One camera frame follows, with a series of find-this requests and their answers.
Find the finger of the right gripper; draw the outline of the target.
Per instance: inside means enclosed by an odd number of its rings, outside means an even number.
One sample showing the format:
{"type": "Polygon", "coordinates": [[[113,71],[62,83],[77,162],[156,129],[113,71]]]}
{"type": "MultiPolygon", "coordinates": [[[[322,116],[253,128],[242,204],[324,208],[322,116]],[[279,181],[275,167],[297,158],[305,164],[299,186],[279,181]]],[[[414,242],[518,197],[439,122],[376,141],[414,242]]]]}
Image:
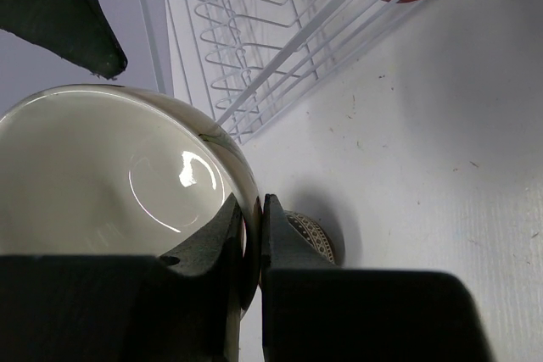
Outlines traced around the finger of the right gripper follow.
{"type": "Polygon", "coordinates": [[[99,0],[1,0],[1,29],[108,80],[128,64],[99,0]]]}

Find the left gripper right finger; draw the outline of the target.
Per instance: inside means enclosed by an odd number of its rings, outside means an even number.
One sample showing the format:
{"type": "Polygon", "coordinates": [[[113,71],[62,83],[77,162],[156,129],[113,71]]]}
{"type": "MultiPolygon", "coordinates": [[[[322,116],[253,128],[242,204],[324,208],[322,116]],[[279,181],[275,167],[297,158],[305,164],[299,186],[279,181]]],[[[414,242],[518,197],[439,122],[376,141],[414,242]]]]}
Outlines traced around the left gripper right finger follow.
{"type": "Polygon", "coordinates": [[[267,195],[262,346],[268,361],[491,361],[470,292],[427,270],[344,269],[327,261],[267,195]]]}

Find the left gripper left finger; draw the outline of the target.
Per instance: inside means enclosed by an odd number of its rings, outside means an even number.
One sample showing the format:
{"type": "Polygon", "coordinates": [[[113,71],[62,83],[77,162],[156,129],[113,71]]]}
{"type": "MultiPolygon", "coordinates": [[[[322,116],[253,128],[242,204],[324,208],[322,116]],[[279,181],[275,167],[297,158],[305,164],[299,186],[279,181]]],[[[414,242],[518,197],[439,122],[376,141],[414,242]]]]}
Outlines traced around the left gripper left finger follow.
{"type": "Polygon", "coordinates": [[[241,209],[159,256],[4,256],[4,361],[235,361],[241,209]]]}

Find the beige bowl with flower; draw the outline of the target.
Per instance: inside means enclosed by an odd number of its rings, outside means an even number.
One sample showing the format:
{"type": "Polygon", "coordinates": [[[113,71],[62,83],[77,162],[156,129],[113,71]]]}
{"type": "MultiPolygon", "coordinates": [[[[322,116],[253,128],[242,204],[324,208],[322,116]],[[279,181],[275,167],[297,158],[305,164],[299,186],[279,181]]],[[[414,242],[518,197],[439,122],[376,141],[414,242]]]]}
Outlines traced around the beige bowl with flower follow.
{"type": "Polygon", "coordinates": [[[243,262],[225,356],[238,359],[240,320],[260,273],[261,203],[234,140],[164,94],[81,84],[39,92],[1,119],[1,252],[154,255],[193,246],[235,201],[243,262]]]}

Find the brown rimmed beige bowl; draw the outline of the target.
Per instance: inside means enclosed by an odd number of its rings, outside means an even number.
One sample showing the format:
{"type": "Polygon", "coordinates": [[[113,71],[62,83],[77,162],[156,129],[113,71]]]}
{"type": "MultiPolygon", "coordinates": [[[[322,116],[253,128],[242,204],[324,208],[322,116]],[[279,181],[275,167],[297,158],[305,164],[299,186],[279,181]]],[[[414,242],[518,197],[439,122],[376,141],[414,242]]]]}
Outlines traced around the brown rimmed beige bowl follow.
{"type": "Polygon", "coordinates": [[[319,223],[311,217],[287,210],[285,215],[289,224],[325,259],[339,265],[339,259],[332,239],[319,223]]]}

